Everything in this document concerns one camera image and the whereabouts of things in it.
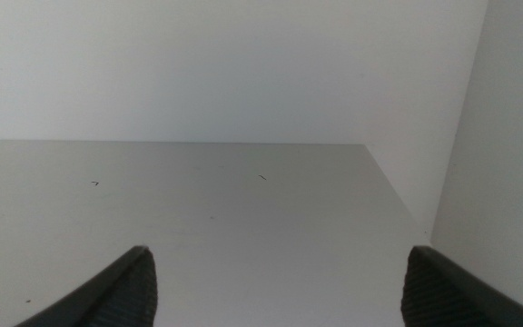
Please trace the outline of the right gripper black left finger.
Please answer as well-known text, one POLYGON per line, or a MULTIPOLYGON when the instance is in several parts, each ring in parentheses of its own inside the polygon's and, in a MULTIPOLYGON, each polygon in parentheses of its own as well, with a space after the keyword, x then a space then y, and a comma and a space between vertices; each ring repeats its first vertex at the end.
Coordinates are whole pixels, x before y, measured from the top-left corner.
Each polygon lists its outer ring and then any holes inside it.
POLYGON ((153 254, 134 246, 20 327, 150 327, 158 306, 153 254))

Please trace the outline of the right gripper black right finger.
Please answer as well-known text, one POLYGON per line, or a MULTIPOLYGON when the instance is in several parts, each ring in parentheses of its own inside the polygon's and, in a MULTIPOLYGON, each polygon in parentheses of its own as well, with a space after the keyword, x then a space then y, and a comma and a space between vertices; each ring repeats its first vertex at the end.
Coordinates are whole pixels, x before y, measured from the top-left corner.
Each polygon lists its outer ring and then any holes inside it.
POLYGON ((407 327, 523 327, 523 305, 429 246, 408 257, 400 311, 407 327))

